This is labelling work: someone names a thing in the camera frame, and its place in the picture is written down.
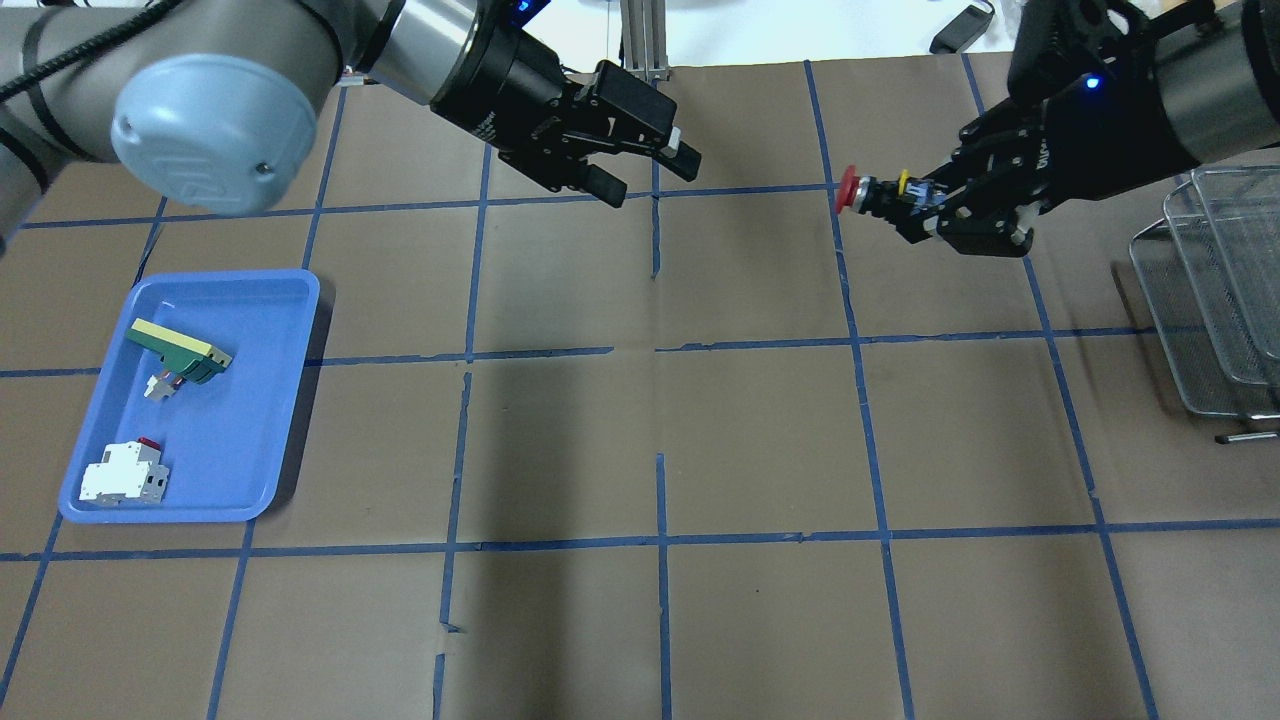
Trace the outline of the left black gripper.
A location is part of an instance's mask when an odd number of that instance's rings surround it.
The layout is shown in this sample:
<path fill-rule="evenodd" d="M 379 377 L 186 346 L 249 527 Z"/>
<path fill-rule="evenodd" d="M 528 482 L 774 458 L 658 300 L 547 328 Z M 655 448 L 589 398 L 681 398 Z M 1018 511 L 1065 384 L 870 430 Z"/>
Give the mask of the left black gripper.
<path fill-rule="evenodd" d="M 543 5 L 480 1 L 431 110 L 550 192 L 568 188 L 622 208 L 628 186 L 589 161 L 599 152 L 650 158 L 694 182 L 703 155 L 673 126 L 672 99 L 608 60 L 585 83 L 568 77 L 558 55 L 522 27 Z"/>

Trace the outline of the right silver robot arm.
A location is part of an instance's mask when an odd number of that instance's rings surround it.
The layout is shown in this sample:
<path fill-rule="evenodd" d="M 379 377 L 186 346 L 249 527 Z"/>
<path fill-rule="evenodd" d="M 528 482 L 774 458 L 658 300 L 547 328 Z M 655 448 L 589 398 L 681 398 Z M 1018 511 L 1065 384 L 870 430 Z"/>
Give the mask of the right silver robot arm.
<path fill-rule="evenodd" d="M 927 176 L 868 181 L 906 241 L 1023 258 L 1036 218 L 1277 145 L 1277 4 L 1029 1 L 1007 96 Z"/>

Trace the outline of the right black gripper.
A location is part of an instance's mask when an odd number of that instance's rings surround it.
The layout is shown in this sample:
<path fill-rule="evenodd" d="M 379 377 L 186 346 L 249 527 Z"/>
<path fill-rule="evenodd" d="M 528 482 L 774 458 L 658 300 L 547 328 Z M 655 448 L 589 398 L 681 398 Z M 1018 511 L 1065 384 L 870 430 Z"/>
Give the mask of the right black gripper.
<path fill-rule="evenodd" d="M 1198 165 L 1158 86 L 1158 46 L 1201 20 L 1194 1 L 1148 17 L 1129 1 L 1028 1 L 1007 97 L 966 126 L 950 165 L 900 172 L 895 228 L 966 256 L 1024 258 L 1023 211 L 1102 200 Z"/>

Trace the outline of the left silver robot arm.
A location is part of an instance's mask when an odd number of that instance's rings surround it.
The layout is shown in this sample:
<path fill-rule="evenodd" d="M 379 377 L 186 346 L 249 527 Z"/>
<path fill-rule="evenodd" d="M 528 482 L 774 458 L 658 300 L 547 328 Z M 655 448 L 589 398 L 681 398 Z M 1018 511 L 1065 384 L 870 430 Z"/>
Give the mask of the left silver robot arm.
<path fill-rule="evenodd" d="M 602 61 L 572 79 L 526 24 L 539 1 L 150 1 L 3 6 L 3 238 L 74 161 L 119 163 L 221 217 L 276 206 L 355 70 L 494 147 L 550 192 L 612 208 L 595 154 L 701 165 L 677 105 Z"/>

